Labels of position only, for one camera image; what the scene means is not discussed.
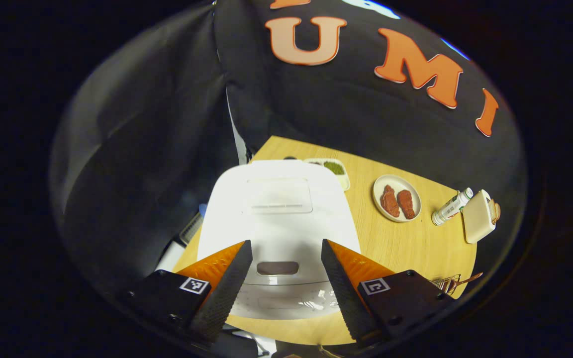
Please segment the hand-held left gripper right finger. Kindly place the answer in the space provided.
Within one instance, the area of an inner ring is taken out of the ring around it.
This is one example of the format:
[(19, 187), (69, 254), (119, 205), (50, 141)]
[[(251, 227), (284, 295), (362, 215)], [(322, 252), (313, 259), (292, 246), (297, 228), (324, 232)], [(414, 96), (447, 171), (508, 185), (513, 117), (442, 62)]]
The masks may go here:
[(410, 335), (455, 301), (415, 270), (393, 272), (328, 239), (321, 243), (321, 262), (358, 344)]

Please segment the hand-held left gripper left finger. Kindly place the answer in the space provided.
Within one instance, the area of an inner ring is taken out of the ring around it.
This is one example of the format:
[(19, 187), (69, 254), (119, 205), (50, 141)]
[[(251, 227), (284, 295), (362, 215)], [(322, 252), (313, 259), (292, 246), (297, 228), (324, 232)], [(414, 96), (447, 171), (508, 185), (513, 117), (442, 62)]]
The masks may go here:
[(252, 260), (252, 243), (246, 240), (178, 272), (157, 270), (127, 288), (127, 306), (171, 335), (213, 344)]

